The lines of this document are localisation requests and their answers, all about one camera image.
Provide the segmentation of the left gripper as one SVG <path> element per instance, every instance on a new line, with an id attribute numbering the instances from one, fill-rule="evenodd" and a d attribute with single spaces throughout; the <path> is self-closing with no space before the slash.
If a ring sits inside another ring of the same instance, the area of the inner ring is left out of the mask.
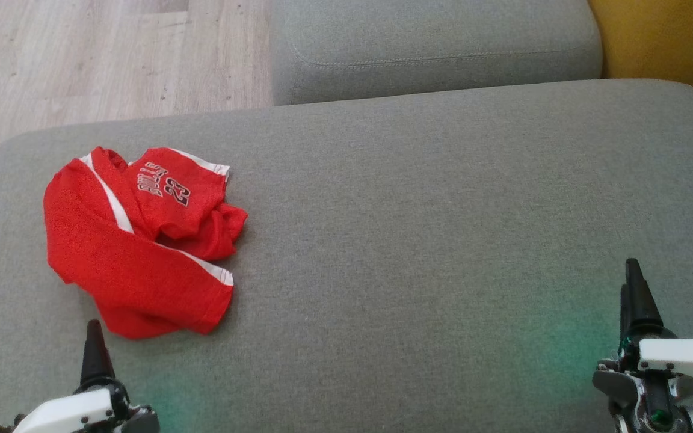
<path id="1" fill-rule="evenodd" d="M 150 405 L 132 405 L 124 384 L 116 380 L 102 326 L 86 327 L 79 387 L 72 395 L 45 401 L 18 414 L 0 432 L 160 432 L 158 413 Z"/>

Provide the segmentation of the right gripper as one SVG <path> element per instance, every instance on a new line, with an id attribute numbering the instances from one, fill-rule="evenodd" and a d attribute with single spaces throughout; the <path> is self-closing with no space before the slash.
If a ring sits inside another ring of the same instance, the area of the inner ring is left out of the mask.
<path id="1" fill-rule="evenodd" d="M 592 384 L 608 398 L 616 432 L 693 432 L 693 338 L 663 327 L 656 302 L 636 258 L 625 260 L 620 289 L 620 347 L 597 362 Z"/>

